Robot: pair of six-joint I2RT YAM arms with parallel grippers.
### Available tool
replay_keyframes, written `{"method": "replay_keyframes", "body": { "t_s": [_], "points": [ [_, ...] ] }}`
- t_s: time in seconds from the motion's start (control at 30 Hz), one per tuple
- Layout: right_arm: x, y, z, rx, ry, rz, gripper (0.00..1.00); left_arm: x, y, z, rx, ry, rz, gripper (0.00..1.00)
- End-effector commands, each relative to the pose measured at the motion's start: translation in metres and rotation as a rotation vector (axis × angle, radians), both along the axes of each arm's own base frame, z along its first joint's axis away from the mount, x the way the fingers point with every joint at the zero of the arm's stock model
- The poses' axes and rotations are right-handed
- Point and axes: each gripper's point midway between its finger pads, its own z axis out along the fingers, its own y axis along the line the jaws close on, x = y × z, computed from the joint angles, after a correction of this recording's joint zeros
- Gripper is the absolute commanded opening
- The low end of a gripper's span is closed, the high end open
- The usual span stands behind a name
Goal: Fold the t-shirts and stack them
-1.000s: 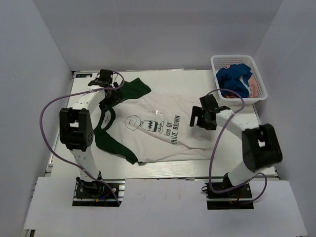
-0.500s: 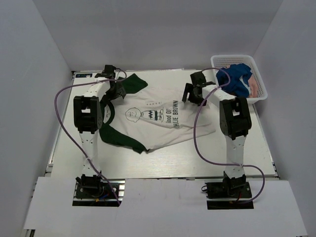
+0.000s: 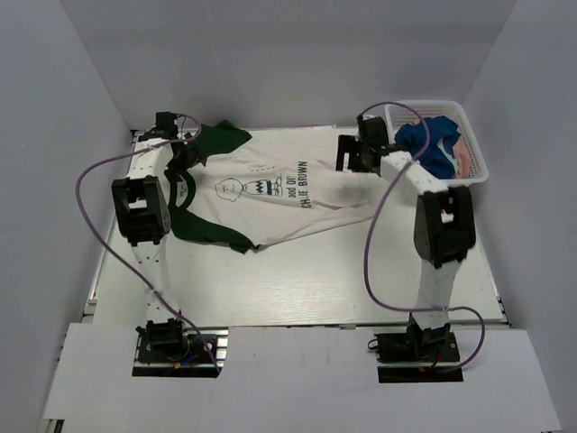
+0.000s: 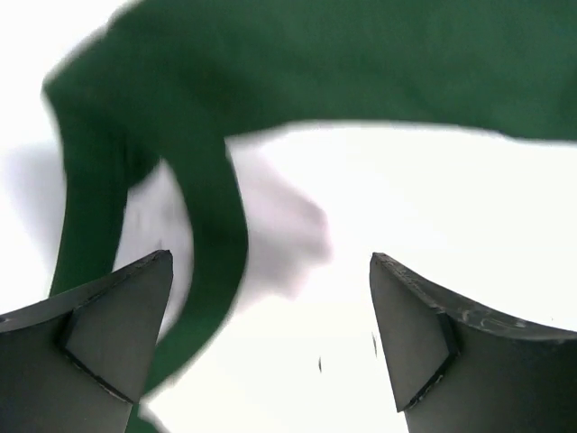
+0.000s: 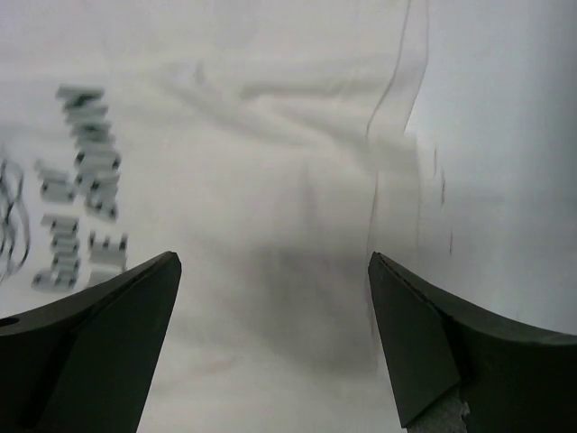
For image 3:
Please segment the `white green-sleeved printed t-shirt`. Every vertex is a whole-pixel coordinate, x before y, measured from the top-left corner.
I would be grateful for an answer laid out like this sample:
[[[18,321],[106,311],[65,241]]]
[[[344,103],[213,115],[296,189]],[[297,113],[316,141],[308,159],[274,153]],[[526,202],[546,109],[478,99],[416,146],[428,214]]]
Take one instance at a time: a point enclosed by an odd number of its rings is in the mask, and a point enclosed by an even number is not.
[[[332,126],[204,125],[194,143],[207,162],[170,183],[172,234],[246,253],[372,218],[386,184],[335,170],[337,140]]]

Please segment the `pink t-shirt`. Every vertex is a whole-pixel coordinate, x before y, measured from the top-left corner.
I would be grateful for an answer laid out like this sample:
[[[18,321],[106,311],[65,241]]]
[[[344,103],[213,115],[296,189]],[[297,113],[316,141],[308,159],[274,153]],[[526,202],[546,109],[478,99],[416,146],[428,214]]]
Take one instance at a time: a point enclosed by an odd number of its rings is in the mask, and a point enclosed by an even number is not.
[[[456,161],[454,177],[459,180],[468,179],[471,172],[472,158],[462,138],[460,138],[453,146],[453,153]]]

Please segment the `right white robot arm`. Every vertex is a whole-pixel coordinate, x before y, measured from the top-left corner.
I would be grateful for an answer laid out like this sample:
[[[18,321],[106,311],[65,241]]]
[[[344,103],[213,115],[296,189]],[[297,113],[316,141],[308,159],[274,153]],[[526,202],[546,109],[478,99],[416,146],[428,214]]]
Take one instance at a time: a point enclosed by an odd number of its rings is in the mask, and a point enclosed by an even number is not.
[[[356,121],[355,136],[338,137],[335,169],[374,172],[389,182],[385,198],[402,186],[415,201],[413,241],[421,276],[416,305],[406,310],[409,325],[417,328],[408,335],[407,347],[415,358],[426,360],[440,347],[435,331],[448,328],[456,273],[476,244],[471,192],[447,186],[409,152],[389,143],[383,119],[358,115]]]

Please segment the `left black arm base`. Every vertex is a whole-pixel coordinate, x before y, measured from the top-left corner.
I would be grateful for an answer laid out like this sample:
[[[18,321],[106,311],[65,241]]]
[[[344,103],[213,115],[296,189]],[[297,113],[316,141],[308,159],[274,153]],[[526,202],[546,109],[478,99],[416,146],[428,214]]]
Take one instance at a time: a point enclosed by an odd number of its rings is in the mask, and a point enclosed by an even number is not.
[[[211,378],[224,368],[225,331],[197,333],[180,320],[148,322],[138,334],[132,376],[148,378]]]

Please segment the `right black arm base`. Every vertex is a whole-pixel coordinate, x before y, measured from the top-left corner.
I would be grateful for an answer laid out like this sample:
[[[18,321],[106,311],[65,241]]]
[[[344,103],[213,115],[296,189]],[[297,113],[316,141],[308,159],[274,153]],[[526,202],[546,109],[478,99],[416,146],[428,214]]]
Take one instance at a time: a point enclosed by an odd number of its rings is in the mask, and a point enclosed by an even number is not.
[[[449,324],[421,330],[408,325],[402,333],[379,333],[367,344],[376,354],[379,383],[462,382],[456,337]]]

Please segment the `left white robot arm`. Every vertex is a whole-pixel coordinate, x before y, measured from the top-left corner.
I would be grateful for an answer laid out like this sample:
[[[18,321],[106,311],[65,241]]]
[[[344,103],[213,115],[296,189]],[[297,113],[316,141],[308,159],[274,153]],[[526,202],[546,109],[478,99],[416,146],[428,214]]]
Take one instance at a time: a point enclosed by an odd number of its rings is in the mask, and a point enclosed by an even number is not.
[[[189,115],[159,112],[155,124],[135,144],[125,177],[112,184],[117,225],[134,255],[136,274],[146,292],[146,320],[155,324],[179,317],[170,293],[166,247],[171,229],[170,182],[206,163],[195,144],[201,124]]]

